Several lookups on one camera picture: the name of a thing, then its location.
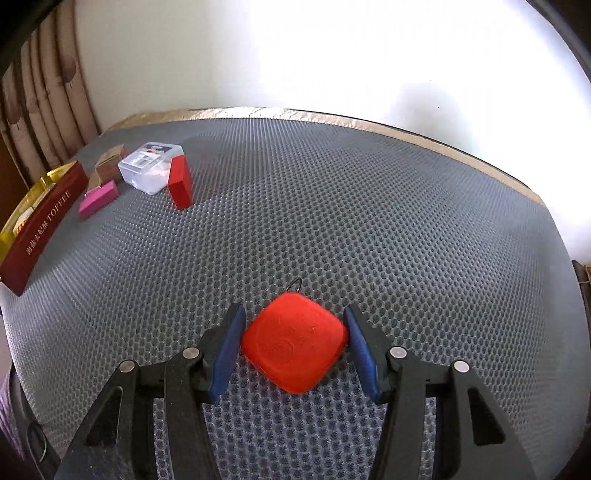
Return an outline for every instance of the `metal hook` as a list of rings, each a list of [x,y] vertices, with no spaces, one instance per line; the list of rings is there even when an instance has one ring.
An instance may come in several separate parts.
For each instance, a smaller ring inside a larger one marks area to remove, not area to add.
[[[302,285],[302,279],[301,277],[296,277],[295,279],[293,279],[290,284],[288,286],[285,287],[285,292],[288,292],[290,290],[291,287],[293,287],[296,283],[298,284],[297,289],[295,290],[296,293],[299,293],[301,290],[301,285]]]

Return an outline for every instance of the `beige curtain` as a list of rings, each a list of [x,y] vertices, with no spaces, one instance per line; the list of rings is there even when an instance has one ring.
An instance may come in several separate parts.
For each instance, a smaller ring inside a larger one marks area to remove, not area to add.
[[[99,134],[80,72],[74,0],[33,32],[1,86],[0,134],[28,184]]]

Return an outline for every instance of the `small brown box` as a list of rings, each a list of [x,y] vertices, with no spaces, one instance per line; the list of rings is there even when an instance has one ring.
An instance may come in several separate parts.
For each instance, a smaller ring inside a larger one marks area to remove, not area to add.
[[[121,172],[119,171],[119,162],[126,156],[127,153],[123,144],[117,145],[101,155],[95,165],[95,171],[99,177],[100,185],[109,183],[111,180],[115,182],[122,180]]]

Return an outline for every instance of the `textured mat surface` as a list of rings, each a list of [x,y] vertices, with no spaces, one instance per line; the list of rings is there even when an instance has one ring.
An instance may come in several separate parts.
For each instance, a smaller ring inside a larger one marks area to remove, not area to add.
[[[539,478],[563,466],[589,400],[589,335],[576,278],[546,209],[424,148],[342,127],[226,119],[110,132],[78,155],[180,143],[195,205],[129,187],[85,222],[73,209],[22,297],[2,288],[14,362],[63,454],[126,358],[150,364],[197,342],[232,301],[251,321],[289,281],[340,316],[356,300],[396,345],[473,362]],[[434,404],[426,404],[433,427]],[[385,409],[347,355],[304,395],[243,357],[206,409],[223,478],[366,478]],[[162,409],[159,468],[168,477]],[[421,474],[429,475],[427,429]]]

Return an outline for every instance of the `red block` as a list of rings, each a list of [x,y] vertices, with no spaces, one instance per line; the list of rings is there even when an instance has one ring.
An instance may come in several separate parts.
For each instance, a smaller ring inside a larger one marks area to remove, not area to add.
[[[191,172],[184,155],[173,158],[168,175],[168,191],[178,210],[193,204],[191,197]]]

